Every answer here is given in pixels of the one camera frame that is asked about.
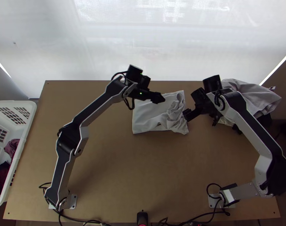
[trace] wooden table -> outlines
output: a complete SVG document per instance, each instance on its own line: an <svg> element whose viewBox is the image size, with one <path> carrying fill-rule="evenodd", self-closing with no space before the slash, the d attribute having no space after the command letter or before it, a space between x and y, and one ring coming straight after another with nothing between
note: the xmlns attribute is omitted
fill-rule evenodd
<svg viewBox="0 0 286 226"><path fill-rule="evenodd" d="M102 94L107 84L46 81L4 218L58 220L38 189L53 176L56 133ZM161 93L184 90L187 107L194 108L190 93L201 86L202 82L195 81L153 81L150 89ZM76 159L69 181L69 189L78 195L77 207L64 213L81 219L131 223L142 209L151 222L164 217L181 222L213 211L208 207L206 186L251 181L258 154L244 135L228 126L211 124L212 118L202 115L188 123L187 135L172 131L133 135L132 112L124 103L111 106L90 125L89 141ZM230 217L217 214L214 220L280 217L275 197L241 200L229 211Z"/></svg>

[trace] plastic basket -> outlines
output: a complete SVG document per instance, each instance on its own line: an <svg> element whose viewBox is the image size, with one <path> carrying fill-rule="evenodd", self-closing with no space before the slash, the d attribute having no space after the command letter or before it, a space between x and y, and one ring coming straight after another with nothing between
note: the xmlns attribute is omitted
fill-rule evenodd
<svg viewBox="0 0 286 226"><path fill-rule="evenodd" d="M5 161L11 163L0 194L0 206L7 200L36 108L36 104L32 101L0 101L0 164ZM4 151L4 147L12 139L20 139L20 141L11 160L9 154Z"/></svg>

